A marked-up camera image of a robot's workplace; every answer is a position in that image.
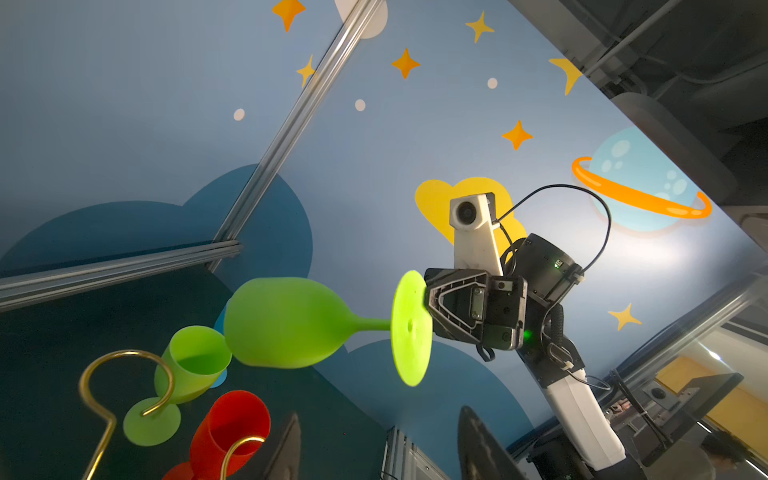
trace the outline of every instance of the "ceiling pipe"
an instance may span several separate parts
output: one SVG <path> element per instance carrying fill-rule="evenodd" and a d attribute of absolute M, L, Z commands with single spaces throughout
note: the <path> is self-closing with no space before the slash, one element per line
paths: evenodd
<path fill-rule="evenodd" d="M 624 40 L 620 41 L 618 45 L 613 47 L 611 50 L 606 52 L 605 55 L 600 57 L 598 61 L 596 61 L 590 68 L 584 71 L 584 75 L 590 76 L 595 71 L 605 65 L 605 62 L 608 60 L 611 60 L 613 57 L 616 56 L 617 53 L 624 50 L 630 43 L 632 43 L 637 37 L 642 35 L 646 30 L 648 30 L 653 24 L 658 22 L 662 17 L 664 17 L 667 13 L 669 13 L 672 8 L 677 7 L 677 4 L 681 3 L 683 0 L 669 0 L 667 3 L 665 3 L 661 8 L 656 10 L 648 19 L 641 23 L 639 27 L 635 28 L 629 35 L 624 37 Z"/>

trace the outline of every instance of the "star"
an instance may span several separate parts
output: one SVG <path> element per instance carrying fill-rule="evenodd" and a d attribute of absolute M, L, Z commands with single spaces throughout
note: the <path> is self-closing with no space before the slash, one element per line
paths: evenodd
<path fill-rule="evenodd" d="M 408 78 L 408 74 L 411 72 L 411 70 L 413 68 L 420 67 L 421 64 L 416 63 L 413 58 L 408 55 L 408 49 L 406 48 L 406 52 L 402 54 L 402 57 L 400 57 L 396 62 L 392 63 L 392 66 L 400 69 L 403 78 Z"/>
<path fill-rule="evenodd" d="M 632 308 L 632 304 L 630 303 L 624 312 L 608 312 L 619 319 L 619 329 L 617 330 L 617 332 L 620 332 L 621 329 L 624 328 L 624 325 L 627 325 L 628 323 L 636 323 L 638 325 L 643 324 L 640 320 L 632 316 L 631 308 Z"/>
<path fill-rule="evenodd" d="M 286 31 L 290 30 L 293 18 L 305 10 L 306 8 L 304 8 L 304 5 L 301 5 L 299 0 L 283 0 L 272 8 L 272 12 L 283 19 Z"/>
<path fill-rule="evenodd" d="M 306 79 L 309 78 L 313 73 L 315 73 L 314 68 L 312 68 L 312 57 L 314 55 L 310 55 L 310 61 L 306 63 L 306 67 L 302 68 L 301 70 L 296 70 L 296 73 L 300 73 L 302 77 L 304 77 L 304 81 L 301 82 L 301 88 L 304 88 L 306 86 Z"/>
<path fill-rule="evenodd" d="M 522 122 L 518 121 L 518 124 L 515 125 L 515 128 L 513 128 L 512 131 L 508 131 L 507 133 L 503 134 L 502 137 L 512 142 L 512 146 L 515 147 L 515 150 L 517 150 L 520 148 L 520 145 L 522 145 L 524 141 L 532 139 L 533 135 L 523 130 Z"/>
<path fill-rule="evenodd" d="M 480 19 L 476 22 L 468 23 L 468 27 L 471 27 L 475 31 L 475 43 L 480 39 L 480 35 L 487 31 L 494 31 L 493 28 L 488 27 L 485 24 L 485 12 L 480 14 Z"/>
<path fill-rule="evenodd" d="M 573 65 L 567 58 L 552 58 L 549 63 L 562 68 L 565 74 L 568 76 L 568 81 L 565 82 L 565 94 L 568 95 L 571 93 L 571 89 L 574 87 L 574 85 L 576 85 L 576 80 L 578 80 L 583 74 L 578 68 L 576 68 L 576 65 Z"/>

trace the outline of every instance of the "white dot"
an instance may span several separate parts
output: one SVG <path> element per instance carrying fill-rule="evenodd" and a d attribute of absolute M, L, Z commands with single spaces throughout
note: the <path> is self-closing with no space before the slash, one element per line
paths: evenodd
<path fill-rule="evenodd" d="M 688 182 L 681 178 L 674 183 L 672 186 L 672 191 L 675 195 L 680 195 L 685 191 L 686 187 L 688 187 Z"/>
<path fill-rule="evenodd" d="M 628 140 L 619 140 L 613 148 L 611 148 L 611 155 L 616 158 L 623 157 L 629 151 L 629 147 L 630 144 Z"/>

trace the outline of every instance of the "yellow heart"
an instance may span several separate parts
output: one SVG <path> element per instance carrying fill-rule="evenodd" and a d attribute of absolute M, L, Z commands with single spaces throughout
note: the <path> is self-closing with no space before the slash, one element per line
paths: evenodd
<path fill-rule="evenodd" d="M 480 177 L 462 180 L 455 187 L 451 187 L 450 184 L 442 180 L 427 180 L 416 189 L 416 206 L 419 207 L 422 215 L 432 226 L 453 244 L 453 227 L 449 223 L 451 199 L 468 195 L 486 194 L 488 192 L 496 196 L 497 216 L 501 216 L 512 208 L 512 198 L 503 185 L 496 180 Z M 515 219 L 514 212 L 502 220 L 502 223 L 513 242 L 518 238 L 528 236 L 522 223 Z M 500 254 L 507 250 L 509 242 L 504 236 L 502 229 L 496 229 L 494 238 Z"/>

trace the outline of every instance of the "gold hook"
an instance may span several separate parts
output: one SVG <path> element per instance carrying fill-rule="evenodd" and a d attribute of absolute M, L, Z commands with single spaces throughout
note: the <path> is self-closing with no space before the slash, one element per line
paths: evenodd
<path fill-rule="evenodd" d="M 91 457 L 91 463 L 88 464 L 88 468 L 85 470 L 83 480 L 91 480 L 91 478 L 93 478 L 94 473 L 96 472 L 96 468 L 98 467 L 98 463 L 101 461 L 101 457 L 104 456 L 104 451 L 107 449 L 107 445 L 109 445 L 109 441 L 112 438 L 114 428 L 118 424 L 118 419 L 114 416 L 114 413 L 101 406 L 101 404 L 99 404 L 99 402 L 94 399 L 94 396 L 91 394 L 91 387 L 88 385 L 88 383 L 91 381 L 91 375 L 93 375 L 93 372 L 101 364 L 122 356 L 138 356 L 142 359 L 152 360 L 159 366 L 163 367 L 166 375 L 168 375 L 168 390 L 165 392 L 165 395 L 163 395 L 163 398 L 161 398 L 157 403 L 142 411 L 141 416 L 145 417 L 163 407 L 166 403 L 168 403 L 170 396 L 174 393 L 174 373 L 171 372 L 168 364 L 166 364 L 162 358 L 155 355 L 154 353 L 145 352 L 143 350 L 118 350 L 117 352 L 112 352 L 108 353 L 107 355 L 100 356 L 91 362 L 91 364 L 85 370 L 83 370 L 83 374 L 80 376 L 80 382 L 78 382 L 80 398 L 83 399 L 85 406 L 93 410 L 96 415 L 99 415 L 101 418 L 107 421 L 107 429 L 104 430 L 104 434 L 101 436 L 101 440 L 96 447 L 96 451 Z"/>
<path fill-rule="evenodd" d="M 230 458 L 232 458 L 232 455 L 234 455 L 235 450 L 237 450 L 241 445 L 248 443 L 248 442 L 262 442 L 264 443 L 264 439 L 261 437 L 244 437 L 237 442 L 233 443 L 230 447 L 229 452 L 224 456 L 224 461 L 221 464 L 221 475 L 219 476 L 219 480 L 227 480 L 227 467 L 230 466 Z"/>

